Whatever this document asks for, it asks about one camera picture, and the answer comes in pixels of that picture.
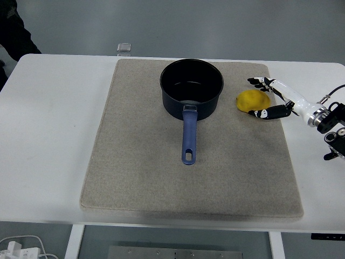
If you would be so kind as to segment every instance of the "handle hole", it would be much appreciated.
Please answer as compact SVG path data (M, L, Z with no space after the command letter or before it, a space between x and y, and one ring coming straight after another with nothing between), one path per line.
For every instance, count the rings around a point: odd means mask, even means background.
M193 151L190 148L185 151L185 159L187 161L192 161L193 159Z

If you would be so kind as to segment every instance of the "white cable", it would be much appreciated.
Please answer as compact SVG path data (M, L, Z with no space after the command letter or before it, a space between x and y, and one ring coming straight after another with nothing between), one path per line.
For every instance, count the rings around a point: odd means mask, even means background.
M41 254L41 255L38 255L38 257L41 257L41 256L45 256L46 258L47 258L47 256L52 256L52 257L54 257L54 258L56 258L56 259L59 259L56 255L54 255L54 254Z
M46 254L45 249L44 249L44 246L43 246L43 242L42 242L42 240L41 240L38 236L34 236L34 235L10 236L10 237L5 237L5 238L1 239L1 240L0 240L0 243L3 242L4 240L7 240L7 239L21 238L21 237L34 237L34 238L37 238L37 239L38 239L38 241L39 241L40 244L41 244L42 251L43 251L43 254L39 255L39 257L45 256L45 258L48 259L47 256L53 256L53 257L59 259L56 255L53 255L53 254Z

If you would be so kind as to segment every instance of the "metal plate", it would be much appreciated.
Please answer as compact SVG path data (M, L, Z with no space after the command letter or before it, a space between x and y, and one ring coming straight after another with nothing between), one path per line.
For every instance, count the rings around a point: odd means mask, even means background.
M243 259L241 252L147 247L109 248L108 259Z
M120 43L118 45L118 51L130 51L131 43Z

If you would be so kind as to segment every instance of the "yellow sponge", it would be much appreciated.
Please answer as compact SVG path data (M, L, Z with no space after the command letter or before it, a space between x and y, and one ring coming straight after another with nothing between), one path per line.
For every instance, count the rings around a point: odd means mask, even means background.
M257 111L269 108L271 100L260 90L252 89L240 93L236 98L236 106L240 111Z

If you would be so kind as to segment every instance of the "white table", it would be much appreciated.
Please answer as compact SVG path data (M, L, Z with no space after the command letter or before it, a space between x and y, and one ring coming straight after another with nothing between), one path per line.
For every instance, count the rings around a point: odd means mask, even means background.
M0 93L1 221L345 233L345 160L324 161L329 148L323 135L295 115L281 122L305 211L299 221L157 220L83 212L79 196L120 58L30 54L19 61ZM334 63L209 61L265 64L272 78L313 102L345 83L345 67ZM326 105L333 101L345 102L345 90Z

